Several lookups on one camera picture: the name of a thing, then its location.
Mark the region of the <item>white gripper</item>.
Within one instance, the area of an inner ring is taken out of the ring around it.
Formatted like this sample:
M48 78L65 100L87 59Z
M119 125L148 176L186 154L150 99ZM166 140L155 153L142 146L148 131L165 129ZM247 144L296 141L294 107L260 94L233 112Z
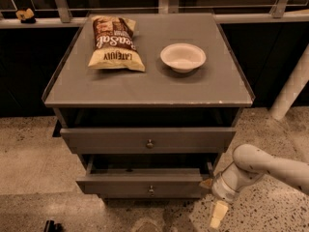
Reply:
M199 186L211 189L212 194L220 199L211 204L210 228L218 229L229 210L229 204L238 198L242 189L254 185L262 177L262 173L243 170L232 162L214 178L203 180Z

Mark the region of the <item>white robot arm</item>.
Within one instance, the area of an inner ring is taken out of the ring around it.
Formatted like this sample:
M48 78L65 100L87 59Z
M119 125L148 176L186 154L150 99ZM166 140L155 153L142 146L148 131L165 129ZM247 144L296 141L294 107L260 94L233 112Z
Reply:
M233 151L233 161L213 178L200 183L217 198L211 208L211 229L218 229L229 205L245 187L257 183L265 174L309 194L309 163L272 156L262 149L242 144Z

